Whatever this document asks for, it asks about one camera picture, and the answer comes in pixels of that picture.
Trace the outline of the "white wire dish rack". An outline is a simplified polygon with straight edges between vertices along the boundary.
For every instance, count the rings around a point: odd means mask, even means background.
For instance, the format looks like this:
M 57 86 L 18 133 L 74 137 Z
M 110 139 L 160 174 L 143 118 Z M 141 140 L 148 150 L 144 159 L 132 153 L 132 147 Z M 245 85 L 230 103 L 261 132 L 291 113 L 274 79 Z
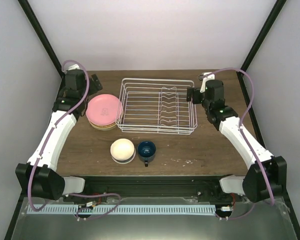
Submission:
M 191 80 L 124 78 L 116 125 L 122 132 L 190 135 L 198 126 L 196 106 L 187 100 Z

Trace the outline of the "cream and blue bowl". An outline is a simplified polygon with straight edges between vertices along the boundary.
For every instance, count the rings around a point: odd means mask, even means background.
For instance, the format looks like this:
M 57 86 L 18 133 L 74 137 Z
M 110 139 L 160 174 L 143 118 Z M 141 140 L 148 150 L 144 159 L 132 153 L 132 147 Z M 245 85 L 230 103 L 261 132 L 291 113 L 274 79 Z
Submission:
M 110 154 L 116 161 L 127 161 L 135 154 L 134 144 L 129 139 L 120 138 L 110 146 Z

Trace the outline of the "dark blue mug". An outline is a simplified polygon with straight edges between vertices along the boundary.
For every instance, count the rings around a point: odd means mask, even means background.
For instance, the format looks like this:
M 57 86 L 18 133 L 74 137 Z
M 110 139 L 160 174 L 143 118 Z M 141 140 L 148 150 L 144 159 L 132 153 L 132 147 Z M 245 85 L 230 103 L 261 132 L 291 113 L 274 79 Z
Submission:
M 142 141 L 138 144 L 136 151 L 139 159 L 144 163 L 145 167 L 149 166 L 156 155 L 156 145 L 152 141 Z

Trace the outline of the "cream shallow bowl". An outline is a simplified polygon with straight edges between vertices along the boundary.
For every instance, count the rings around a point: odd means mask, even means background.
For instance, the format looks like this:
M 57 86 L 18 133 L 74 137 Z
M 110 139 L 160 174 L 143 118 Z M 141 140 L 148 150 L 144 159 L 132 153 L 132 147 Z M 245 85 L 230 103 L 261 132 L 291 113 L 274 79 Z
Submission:
M 121 164 L 121 165 L 124 165 L 124 164 L 128 164 L 130 163 L 136 156 L 136 151 L 134 150 L 133 154 L 128 158 L 128 159 L 125 159 L 125 160 L 119 160 L 119 159 L 116 159 L 115 157 L 111 156 L 112 160 L 114 162 L 116 162 L 117 164 Z

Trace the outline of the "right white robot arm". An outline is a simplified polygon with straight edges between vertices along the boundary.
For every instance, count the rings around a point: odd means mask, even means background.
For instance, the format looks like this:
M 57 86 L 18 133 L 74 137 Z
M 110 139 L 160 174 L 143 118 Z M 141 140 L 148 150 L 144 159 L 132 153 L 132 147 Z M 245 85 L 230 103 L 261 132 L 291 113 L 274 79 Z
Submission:
M 275 198 L 286 191 L 287 162 L 263 147 L 244 126 L 244 118 L 226 105 L 224 83 L 216 80 L 215 74 L 202 73 L 201 87 L 188 88 L 186 100 L 202 105 L 208 121 L 234 146 L 248 171 L 245 176 L 221 178 L 212 188 L 213 198 L 222 202 L 230 194 L 237 194 L 252 203 L 267 201 L 273 206 Z

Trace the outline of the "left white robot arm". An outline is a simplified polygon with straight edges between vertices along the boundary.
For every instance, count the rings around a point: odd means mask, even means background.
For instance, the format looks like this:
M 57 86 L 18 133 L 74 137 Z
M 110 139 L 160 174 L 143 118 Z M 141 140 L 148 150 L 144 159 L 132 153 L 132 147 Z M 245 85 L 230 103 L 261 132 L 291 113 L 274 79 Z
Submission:
M 48 127 L 32 156 L 26 163 L 17 165 L 15 174 L 29 199 L 58 200 L 74 194 L 79 201 L 87 202 L 92 196 L 92 189 L 85 185 L 85 180 L 76 176 L 60 176 L 57 165 L 71 130 L 85 114 L 89 96 L 100 91 L 102 86 L 97 76 L 89 76 L 77 61 L 66 60 L 61 70 L 64 86 L 53 104 Z

